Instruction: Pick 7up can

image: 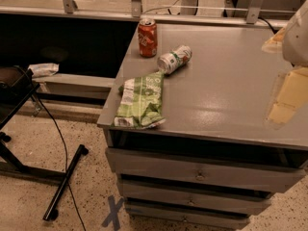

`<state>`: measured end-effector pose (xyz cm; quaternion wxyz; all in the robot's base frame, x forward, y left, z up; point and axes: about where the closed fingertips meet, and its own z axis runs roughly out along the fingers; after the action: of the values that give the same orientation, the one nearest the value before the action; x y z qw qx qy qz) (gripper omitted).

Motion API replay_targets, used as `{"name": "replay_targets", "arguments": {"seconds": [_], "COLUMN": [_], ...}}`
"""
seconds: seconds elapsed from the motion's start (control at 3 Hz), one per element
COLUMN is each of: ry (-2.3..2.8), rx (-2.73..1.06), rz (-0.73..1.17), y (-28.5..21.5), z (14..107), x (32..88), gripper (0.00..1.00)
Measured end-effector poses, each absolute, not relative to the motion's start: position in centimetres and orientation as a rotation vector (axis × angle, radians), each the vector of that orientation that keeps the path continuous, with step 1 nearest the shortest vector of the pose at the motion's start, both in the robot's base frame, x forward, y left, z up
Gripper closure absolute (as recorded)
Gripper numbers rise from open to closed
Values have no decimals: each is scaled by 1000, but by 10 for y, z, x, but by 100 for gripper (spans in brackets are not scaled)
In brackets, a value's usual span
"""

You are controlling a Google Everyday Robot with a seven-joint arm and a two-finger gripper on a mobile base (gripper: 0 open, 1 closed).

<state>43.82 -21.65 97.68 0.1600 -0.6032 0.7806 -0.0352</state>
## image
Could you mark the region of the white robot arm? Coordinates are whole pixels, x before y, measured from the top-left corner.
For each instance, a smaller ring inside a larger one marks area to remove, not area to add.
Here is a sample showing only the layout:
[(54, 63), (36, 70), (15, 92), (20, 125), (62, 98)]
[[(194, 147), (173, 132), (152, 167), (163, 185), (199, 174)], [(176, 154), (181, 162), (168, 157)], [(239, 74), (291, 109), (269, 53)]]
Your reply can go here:
[(294, 64), (308, 65), (308, 0), (289, 20), (282, 42), (283, 58)]

